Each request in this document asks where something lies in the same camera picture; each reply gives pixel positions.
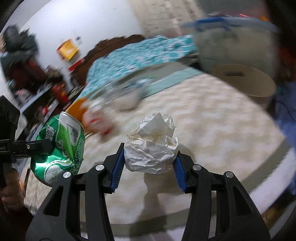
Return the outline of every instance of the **teal patterned bedding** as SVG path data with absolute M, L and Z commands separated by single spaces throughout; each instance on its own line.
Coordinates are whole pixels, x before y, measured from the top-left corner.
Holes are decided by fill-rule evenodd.
M 93 63 L 87 73 L 87 85 L 79 98 L 133 71 L 154 64 L 176 61 L 195 50 L 191 35 L 173 39 L 156 36 L 126 45 Z

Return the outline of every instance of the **beige patterned tablecloth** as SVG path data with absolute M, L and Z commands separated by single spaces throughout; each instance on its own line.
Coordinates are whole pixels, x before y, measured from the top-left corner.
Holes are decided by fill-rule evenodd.
M 86 139 L 80 173 L 116 153 L 126 141 L 126 133 L 153 112 L 173 117 L 174 136 L 179 138 L 182 153 L 210 172 L 234 172 L 247 191 L 272 173 L 290 148 L 259 105 L 223 81 L 202 74 L 143 99 L 135 110 L 117 112 L 116 132 L 106 139 L 99 135 Z M 49 190 L 30 173 L 25 204 L 31 212 L 38 209 Z M 143 226 L 154 224 L 162 229 L 184 225 L 190 201 L 191 195 L 178 188 L 173 171 L 153 175 L 124 168 L 118 189 L 106 195 L 115 235 L 139 234 Z

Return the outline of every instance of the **plastic bin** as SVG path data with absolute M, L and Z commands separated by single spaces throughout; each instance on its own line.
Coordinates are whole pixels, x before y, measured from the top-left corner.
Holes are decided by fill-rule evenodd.
M 218 66 L 214 69 L 214 76 L 245 93 L 264 109 L 268 107 L 276 91 L 274 81 L 267 74 L 245 65 Z
M 191 29 L 205 72 L 212 74 L 214 67 L 223 64 L 243 64 L 275 77 L 279 29 L 272 23 L 220 17 L 193 21 L 182 28 Z

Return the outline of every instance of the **crumpled paper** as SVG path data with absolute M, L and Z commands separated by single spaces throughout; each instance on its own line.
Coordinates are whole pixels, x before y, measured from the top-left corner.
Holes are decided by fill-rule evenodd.
M 175 126 L 171 116 L 153 113 L 142 118 L 140 125 L 126 134 L 124 158 L 132 172 L 162 174 L 179 151 L 178 137 L 173 138 Z

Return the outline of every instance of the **black cable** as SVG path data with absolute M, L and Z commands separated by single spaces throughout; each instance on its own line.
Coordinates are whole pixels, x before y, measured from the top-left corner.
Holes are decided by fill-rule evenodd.
M 276 100 L 276 102 L 278 102 L 278 103 L 282 104 L 283 106 L 285 106 L 285 108 L 288 111 L 288 114 L 291 116 L 291 118 L 293 119 L 293 121 L 296 123 L 296 120 L 293 118 L 292 114 L 290 113 L 290 111 L 289 111 L 288 107 L 285 105 L 285 103 L 282 102 L 282 101 L 278 101 L 278 100 Z

